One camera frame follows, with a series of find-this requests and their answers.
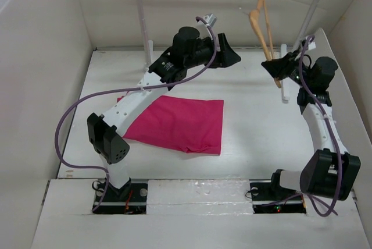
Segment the wooden clothes hanger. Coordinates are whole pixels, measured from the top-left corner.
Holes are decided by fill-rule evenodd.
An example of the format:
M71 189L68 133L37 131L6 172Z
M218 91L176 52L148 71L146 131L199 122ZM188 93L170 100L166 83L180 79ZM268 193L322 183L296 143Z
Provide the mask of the wooden clothes hanger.
M260 20L260 13L263 11L264 20L266 24L266 31L267 36L269 39L269 46L266 44L265 37L263 35L262 29L260 28L259 20ZM257 36L267 61L272 61L274 56L274 47L273 47L273 38L271 33L270 27L270 19L267 10L266 0L257 0L256 8L248 13L249 22L251 24L251 28L255 35Z

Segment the pink trousers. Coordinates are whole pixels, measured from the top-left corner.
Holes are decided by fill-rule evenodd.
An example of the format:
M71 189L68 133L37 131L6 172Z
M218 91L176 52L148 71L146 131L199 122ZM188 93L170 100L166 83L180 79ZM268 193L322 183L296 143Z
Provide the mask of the pink trousers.
M223 100L161 96L131 124L123 138L189 154L220 155Z

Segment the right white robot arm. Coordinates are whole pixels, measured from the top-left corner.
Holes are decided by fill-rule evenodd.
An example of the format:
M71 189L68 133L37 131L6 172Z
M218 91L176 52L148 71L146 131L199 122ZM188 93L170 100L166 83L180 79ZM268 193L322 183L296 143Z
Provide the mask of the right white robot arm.
M305 119L313 142L314 154L300 172L276 170L269 184L270 195L281 199L290 190L305 194L347 199L361 162L343 145L332 117L332 102L328 87L338 65L335 60L321 56L310 66L299 63L298 52L289 52L283 58L265 61L262 66L271 77L290 78L300 85L297 96L301 115Z

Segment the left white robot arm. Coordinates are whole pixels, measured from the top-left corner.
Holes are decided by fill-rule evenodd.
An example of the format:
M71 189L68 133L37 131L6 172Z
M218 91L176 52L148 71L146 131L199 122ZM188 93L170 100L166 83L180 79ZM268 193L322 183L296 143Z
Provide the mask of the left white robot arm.
M130 146L122 137L133 121L159 97L184 81L188 69L199 65L227 68L240 61L241 57L230 47L225 34L220 33L216 39L211 35L201 38L196 28L182 27L173 37L172 45L150 65L138 83L138 91L129 90L100 116L89 115L89 141L108 170L110 195L121 201L130 192L131 179L124 163Z

